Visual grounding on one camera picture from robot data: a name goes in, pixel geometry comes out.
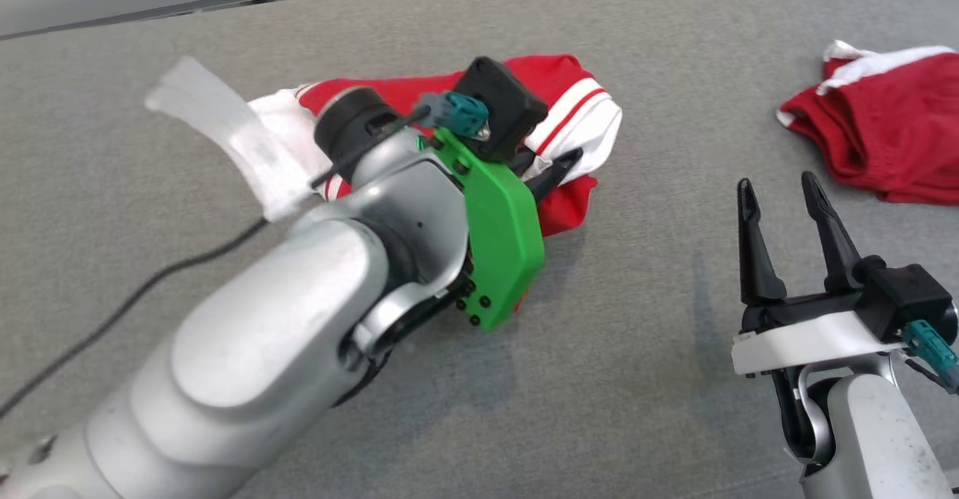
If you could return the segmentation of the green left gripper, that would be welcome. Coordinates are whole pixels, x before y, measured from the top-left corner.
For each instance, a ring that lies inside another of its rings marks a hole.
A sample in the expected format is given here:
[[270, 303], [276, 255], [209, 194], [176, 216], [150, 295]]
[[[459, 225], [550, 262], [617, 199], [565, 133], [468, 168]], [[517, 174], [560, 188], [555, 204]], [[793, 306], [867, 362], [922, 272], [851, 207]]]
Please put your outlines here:
[[484, 161], [452, 131], [432, 131], [436, 157], [458, 181], [468, 227], [472, 264], [465, 312], [485, 332], [494, 330], [517, 309], [545, 260], [537, 210], [579, 164], [582, 148], [555, 158], [525, 184], [508, 165]]

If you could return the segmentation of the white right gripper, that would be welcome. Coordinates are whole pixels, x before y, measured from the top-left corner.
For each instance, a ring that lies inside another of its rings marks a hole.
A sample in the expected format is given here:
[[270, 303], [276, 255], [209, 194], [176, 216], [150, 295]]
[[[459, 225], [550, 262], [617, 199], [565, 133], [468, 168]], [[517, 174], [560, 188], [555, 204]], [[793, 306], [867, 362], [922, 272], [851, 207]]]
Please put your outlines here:
[[[826, 293], [861, 290], [863, 284], [853, 276], [861, 256], [825, 189], [811, 171], [802, 172], [801, 182], [806, 212], [816, 223], [824, 254]], [[730, 350], [734, 373], [771, 372], [905, 348], [902, 341], [881, 342], [863, 324], [854, 312], [858, 294], [816, 294], [785, 300], [787, 288], [765, 246], [761, 209], [749, 178], [740, 179], [736, 198], [740, 294], [742, 303], [749, 307]]]

